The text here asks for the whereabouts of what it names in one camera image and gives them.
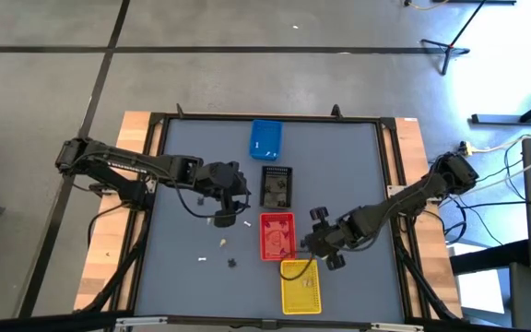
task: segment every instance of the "wooden board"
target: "wooden board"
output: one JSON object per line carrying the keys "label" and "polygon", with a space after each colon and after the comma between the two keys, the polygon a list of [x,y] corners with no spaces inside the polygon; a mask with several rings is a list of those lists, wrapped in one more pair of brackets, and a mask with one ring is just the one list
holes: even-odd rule
{"label": "wooden board", "polygon": [[[149,112],[126,112],[116,146],[141,152],[147,136],[149,117]],[[396,127],[407,183],[413,184],[429,170],[419,124],[416,119],[397,118]],[[157,151],[159,133],[159,126],[157,126],[153,136],[152,152]],[[391,179],[396,179],[395,159],[388,135],[388,130],[384,130],[389,171]],[[101,201],[100,211],[118,204],[119,201],[116,196],[104,197]],[[436,207],[428,207],[428,209],[435,213],[438,212]],[[127,219],[128,210],[120,208],[98,220],[77,293],[76,309],[88,305],[117,268]],[[448,308],[454,314],[462,316],[454,275],[445,247],[442,224],[435,217],[424,213],[418,217],[416,232],[424,275]],[[124,284],[128,285],[131,277],[131,274],[128,274],[124,278]],[[408,276],[408,285],[413,313],[415,316],[420,316],[418,293],[415,281],[410,276]],[[129,287],[123,287],[119,309],[125,308],[128,291]]]}

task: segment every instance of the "blue box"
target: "blue box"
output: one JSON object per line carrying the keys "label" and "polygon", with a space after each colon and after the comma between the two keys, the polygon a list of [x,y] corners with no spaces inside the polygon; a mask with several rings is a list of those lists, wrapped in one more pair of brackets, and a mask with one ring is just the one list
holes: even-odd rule
{"label": "blue box", "polygon": [[254,120],[251,128],[249,154],[258,160],[276,160],[282,142],[280,121]]}

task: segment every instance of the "tripod stand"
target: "tripod stand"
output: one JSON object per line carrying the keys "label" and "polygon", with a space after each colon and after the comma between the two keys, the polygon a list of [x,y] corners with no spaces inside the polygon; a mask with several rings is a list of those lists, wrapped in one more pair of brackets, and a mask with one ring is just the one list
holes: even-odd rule
{"label": "tripod stand", "polygon": [[456,41],[458,41],[458,38],[460,38],[460,36],[462,36],[462,33],[465,31],[466,27],[468,27],[468,24],[470,24],[470,21],[472,21],[472,19],[475,18],[475,15],[478,13],[480,8],[483,7],[483,5],[485,5],[486,1],[487,0],[482,0],[480,2],[480,4],[478,5],[477,9],[475,9],[475,12],[472,13],[470,18],[466,22],[465,26],[462,27],[462,29],[460,29],[460,31],[458,32],[456,37],[454,37],[454,40],[452,42],[450,42],[450,44],[445,44],[445,43],[437,42],[437,41],[430,41],[430,40],[426,40],[426,39],[422,39],[421,40],[421,42],[426,42],[426,43],[429,43],[429,44],[432,44],[432,45],[445,47],[445,50],[443,50],[443,51],[445,52],[446,57],[445,57],[445,59],[443,61],[442,75],[446,75],[446,71],[448,70],[448,64],[450,63],[450,57],[452,56],[453,53],[456,54],[456,55],[462,55],[462,54],[467,54],[467,53],[470,52],[470,49],[457,48],[457,47],[454,47],[454,45],[456,44]]}

